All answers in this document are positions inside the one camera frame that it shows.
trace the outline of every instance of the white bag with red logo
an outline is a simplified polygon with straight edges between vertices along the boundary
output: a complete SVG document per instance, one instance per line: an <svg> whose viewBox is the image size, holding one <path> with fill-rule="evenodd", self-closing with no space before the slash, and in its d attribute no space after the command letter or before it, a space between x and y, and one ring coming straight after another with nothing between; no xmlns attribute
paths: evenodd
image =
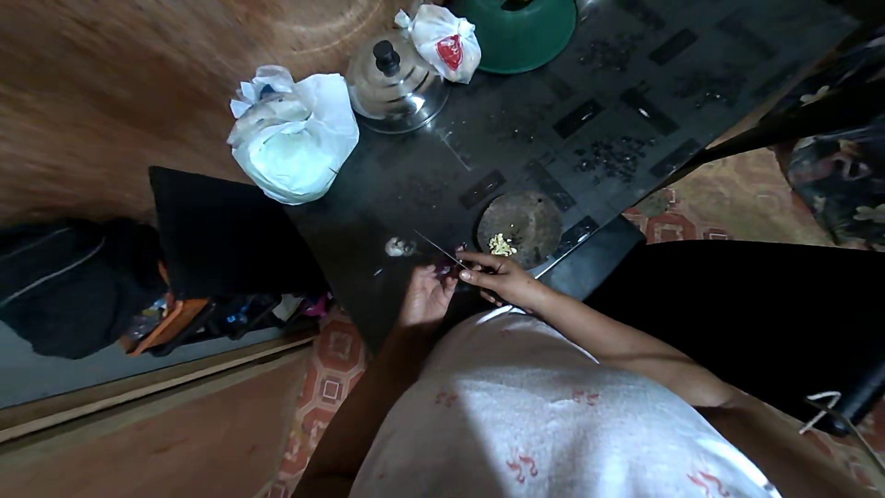
<svg viewBox="0 0 885 498"><path fill-rule="evenodd" d="M423 4L409 21L400 11L395 22L409 30L412 43L431 66L451 82L469 83L480 64L482 51L467 19L457 18L445 7Z"/></svg>

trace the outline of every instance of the orange object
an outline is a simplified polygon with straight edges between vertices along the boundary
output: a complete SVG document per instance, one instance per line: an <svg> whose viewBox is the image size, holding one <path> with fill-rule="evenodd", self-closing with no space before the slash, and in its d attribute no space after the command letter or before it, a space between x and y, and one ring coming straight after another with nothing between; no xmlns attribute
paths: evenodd
<svg viewBox="0 0 885 498"><path fill-rule="evenodd" d="M169 276L162 261L159 263L159 270L163 280L169 284ZM176 300L171 292L166 293L165 299L166 314L156 329L140 341L128 337L119 338L118 342L126 354L137 356L149 347L169 342L187 327L196 314L209 303L208 299Z"/></svg>

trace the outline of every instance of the green bowl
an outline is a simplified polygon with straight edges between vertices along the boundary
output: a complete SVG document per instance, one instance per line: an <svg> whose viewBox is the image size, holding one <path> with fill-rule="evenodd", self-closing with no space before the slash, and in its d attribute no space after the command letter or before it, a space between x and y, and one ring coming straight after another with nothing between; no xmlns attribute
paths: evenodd
<svg viewBox="0 0 885 498"><path fill-rule="evenodd" d="M574 0L451 0L446 6L476 25L480 69L516 74L547 64L568 45Z"/></svg>

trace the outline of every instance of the lid knob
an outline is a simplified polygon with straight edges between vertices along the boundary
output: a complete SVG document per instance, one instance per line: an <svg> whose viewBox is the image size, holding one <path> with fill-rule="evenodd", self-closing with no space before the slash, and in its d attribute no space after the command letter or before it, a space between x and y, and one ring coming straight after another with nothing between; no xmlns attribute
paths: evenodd
<svg viewBox="0 0 885 498"><path fill-rule="evenodd" d="M375 56L377 67L388 78L399 73L399 54L393 50L393 43L381 40L372 47L372 55Z"/></svg>

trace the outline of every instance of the white plastic bag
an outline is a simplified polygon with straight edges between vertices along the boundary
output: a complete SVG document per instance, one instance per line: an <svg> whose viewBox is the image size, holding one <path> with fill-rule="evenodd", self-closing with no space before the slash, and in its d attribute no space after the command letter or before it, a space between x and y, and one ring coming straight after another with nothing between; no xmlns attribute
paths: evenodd
<svg viewBox="0 0 885 498"><path fill-rule="evenodd" d="M399 27L409 30L412 43L431 66L445 79L469 83L480 64L482 51L473 31L476 26L457 18L449 9L423 4L415 19L400 11L394 18Z"/></svg>
<svg viewBox="0 0 885 498"><path fill-rule="evenodd" d="M322 197L359 140L344 78L314 74L295 83L285 67L261 66L236 94L227 143L246 175L283 204Z"/></svg>

